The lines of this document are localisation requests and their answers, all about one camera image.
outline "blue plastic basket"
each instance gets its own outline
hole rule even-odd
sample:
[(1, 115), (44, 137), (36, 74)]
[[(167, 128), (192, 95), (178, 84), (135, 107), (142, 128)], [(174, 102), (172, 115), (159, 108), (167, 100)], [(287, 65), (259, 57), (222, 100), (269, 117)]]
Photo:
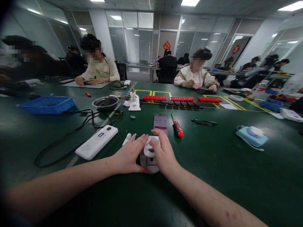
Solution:
[(281, 107), (283, 107), (283, 102), (267, 98), (263, 102), (260, 103), (260, 106), (271, 111), (278, 111)]
[(72, 97), (40, 97), (19, 107), (31, 114), (62, 114), (75, 105)]

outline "green table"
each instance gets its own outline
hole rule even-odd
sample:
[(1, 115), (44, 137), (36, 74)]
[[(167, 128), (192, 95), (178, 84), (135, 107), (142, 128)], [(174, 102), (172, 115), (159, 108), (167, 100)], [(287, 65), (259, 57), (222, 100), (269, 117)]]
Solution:
[[(44, 88), (46, 93), (52, 90), (52, 86), (47, 89)], [(54, 91), (52, 93), (74, 95), (79, 109), (90, 106), (91, 99), (82, 97), (82, 89), (65, 89), (60, 87), (60, 94)], [(139, 97), (150, 93), (161, 96), (201, 96), (193, 90), (171, 84), (138, 82), (134, 89)], [(98, 92), (100, 95), (115, 93), (107, 87)], [(225, 92), (219, 90), (216, 95), (221, 96), (224, 103), (230, 102), (225, 98), (228, 97)], [(72, 156), (52, 168), (43, 170), (33, 166), (34, 157), (47, 144), (76, 128), (84, 117), (33, 116), (16, 108), (15, 100), (2, 102), (10, 106), (1, 114), (15, 115), (14, 120), (9, 120), (9, 124), (7, 121), (6, 124), (2, 122), (2, 125), (8, 125), (5, 130), (5, 155), (2, 158), (5, 180), (20, 183), (63, 169)], [(235, 103), (241, 110), (223, 109), (220, 105), (215, 106), (212, 103), (204, 104), (204, 109), (143, 103), (141, 111), (129, 112), (127, 107), (121, 105), (119, 109), (123, 110), (124, 114), (116, 125), (119, 132), (94, 160), (113, 155), (121, 147), (128, 133), (151, 135), (154, 114), (163, 114), (167, 116), (169, 139), (175, 156), (184, 168), (269, 226), (300, 226), (303, 202), (303, 140), (298, 131), (302, 129), (302, 124), (277, 119), (268, 114), (268, 110), (262, 110), (248, 101)], [(173, 113), (183, 128), (183, 138), (174, 136), (170, 113)], [(191, 122), (194, 118), (215, 121), (219, 125), (194, 125)], [(265, 152), (250, 148), (237, 137), (235, 132), (238, 125), (261, 128), (269, 138), (262, 146)], [(20, 128), (19, 139), (12, 134), (14, 128)], [(45, 160), (55, 159), (63, 152), (71, 150), (75, 147), (75, 142), (88, 139), (93, 133), (92, 126), (86, 126), (66, 144), (50, 152)], [(24, 150), (20, 150), (20, 144), (23, 144)], [(84, 162), (85, 160), (79, 159), (76, 165)], [(58, 222), (68, 226), (200, 226), (196, 212), (161, 173), (118, 175), (99, 182), (58, 209), (43, 225), (50, 226)]]

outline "hand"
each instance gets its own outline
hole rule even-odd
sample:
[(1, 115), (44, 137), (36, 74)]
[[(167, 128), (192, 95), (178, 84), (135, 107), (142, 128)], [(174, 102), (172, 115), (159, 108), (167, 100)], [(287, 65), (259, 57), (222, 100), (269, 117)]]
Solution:
[(161, 146), (154, 138), (151, 139), (151, 145), (155, 151), (157, 165), (161, 173), (167, 177), (170, 172), (176, 170), (179, 163), (165, 133), (160, 129), (154, 129), (151, 132), (159, 136)]
[(143, 150), (148, 140), (148, 135), (143, 134), (134, 140), (136, 135), (134, 134), (117, 153), (110, 157), (114, 174), (149, 173), (148, 169), (136, 164), (136, 159)]
[(84, 86), (84, 83), (83, 83), (84, 82), (84, 78), (82, 76), (77, 76), (75, 78), (75, 82), (76, 82), (77, 85)]
[(212, 85), (208, 88), (210, 91), (216, 92), (217, 91), (217, 85)]
[(96, 84), (102, 84), (108, 80), (109, 80), (108, 78), (90, 79), (88, 83), (91, 85), (96, 85)]
[(194, 84), (193, 89), (198, 90), (201, 89), (202, 86), (200, 84)]

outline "person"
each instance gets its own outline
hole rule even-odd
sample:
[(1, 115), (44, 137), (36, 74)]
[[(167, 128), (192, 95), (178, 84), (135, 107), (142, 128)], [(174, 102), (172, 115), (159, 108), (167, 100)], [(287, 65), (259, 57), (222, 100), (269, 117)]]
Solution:
[(241, 70), (252, 71), (255, 67), (257, 67), (256, 63), (259, 61), (259, 57), (254, 57), (251, 62), (243, 65)]
[[(249, 211), (184, 169), (176, 160), (168, 137), (151, 130), (160, 144), (151, 139), (160, 172), (186, 198), (209, 226), (267, 226)], [(9, 190), (6, 204), (31, 223), (37, 223), (88, 187), (116, 174), (148, 173), (136, 159), (148, 140), (136, 134), (113, 156), (87, 162), (36, 178)]]
[(95, 85), (120, 80), (116, 63), (105, 57), (101, 42), (94, 35), (86, 34), (80, 40), (80, 47), (88, 52), (90, 59), (87, 70), (75, 78), (76, 84), (83, 86), (85, 81), (89, 81), (90, 85)]
[(224, 68), (223, 70), (230, 70), (232, 68), (232, 63), (234, 62), (234, 57), (229, 57), (224, 62), (221, 63), (219, 68)]
[(80, 55), (80, 50), (75, 46), (67, 46), (69, 51), (66, 53), (66, 59), (69, 66), (76, 69), (79, 73), (84, 73), (86, 68), (84, 66), (85, 61)]
[(202, 47), (198, 49), (192, 58), (192, 63), (183, 67), (175, 77), (174, 84), (195, 90), (206, 86), (209, 90), (216, 92), (219, 83), (215, 77), (202, 70), (206, 60), (211, 59), (212, 53), (209, 49)]
[(279, 55), (271, 55), (264, 59), (260, 66), (254, 68), (250, 72), (246, 72), (243, 76), (237, 76), (238, 79), (231, 81), (230, 88), (245, 88), (246, 82), (256, 74), (268, 74), (269, 70), (273, 70), (274, 64), (279, 59)]
[(289, 59), (282, 59), (281, 61), (278, 61), (275, 63), (275, 71), (276, 72), (283, 72), (283, 70), (281, 70), (281, 67), (290, 63)]
[(177, 61), (178, 65), (185, 65), (185, 64), (189, 64), (189, 53), (185, 53), (183, 57), (179, 58)]
[(2, 72), (12, 81), (70, 75), (66, 62), (54, 59), (43, 47), (34, 45), (33, 41), (23, 36), (6, 36), (2, 42), (18, 51), (13, 57), (20, 64), (14, 68), (7, 67)]
[(164, 57), (160, 58), (157, 64), (160, 68), (163, 66), (177, 66), (177, 58), (171, 55), (171, 49), (166, 49)]

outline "red plastic block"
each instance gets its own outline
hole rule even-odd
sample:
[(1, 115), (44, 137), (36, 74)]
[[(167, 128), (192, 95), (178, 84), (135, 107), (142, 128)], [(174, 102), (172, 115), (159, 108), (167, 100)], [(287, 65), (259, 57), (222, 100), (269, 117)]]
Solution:
[(143, 96), (143, 100), (162, 101), (167, 99), (165, 96)]
[(170, 97), (171, 101), (195, 101), (194, 97)]
[(221, 103), (223, 102), (219, 98), (208, 98), (208, 97), (198, 97), (199, 102), (214, 102), (214, 103)]

